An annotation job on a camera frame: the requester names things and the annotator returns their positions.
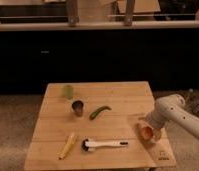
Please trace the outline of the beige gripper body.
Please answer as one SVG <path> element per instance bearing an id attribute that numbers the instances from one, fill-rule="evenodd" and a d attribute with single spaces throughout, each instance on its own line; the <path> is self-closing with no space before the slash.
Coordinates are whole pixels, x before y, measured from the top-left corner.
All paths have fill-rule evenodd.
<path id="1" fill-rule="evenodd" d="M 145 139 L 142 137 L 141 135 L 141 130 L 144 128 L 144 127 L 150 127 L 152 129 L 152 132 L 153 132 L 153 136 L 149 139 Z M 138 124 L 137 124 L 137 129 L 138 129 L 138 133 L 141 137 L 142 140 L 144 140 L 145 142 L 150 142 L 150 143 L 156 143 L 158 142 L 160 139 L 161 139 L 161 136 L 162 136 L 162 133 L 160 130 L 156 130 L 154 129 L 153 127 L 151 127 L 149 124 L 147 124 L 146 122 L 144 121 L 140 121 Z"/>

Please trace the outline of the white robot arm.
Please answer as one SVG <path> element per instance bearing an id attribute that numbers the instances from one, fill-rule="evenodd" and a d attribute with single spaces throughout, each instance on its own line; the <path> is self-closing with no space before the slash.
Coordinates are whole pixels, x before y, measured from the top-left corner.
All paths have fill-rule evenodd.
<path id="1" fill-rule="evenodd" d="M 156 99 L 153 110 L 141 118 L 138 124 L 141 139 L 157 142 L 161 137 L 161 129 L 171 120 L 199 140 L 199 118 L 189 113 L 185 106 L 185 98 L 180 94 Z"/>

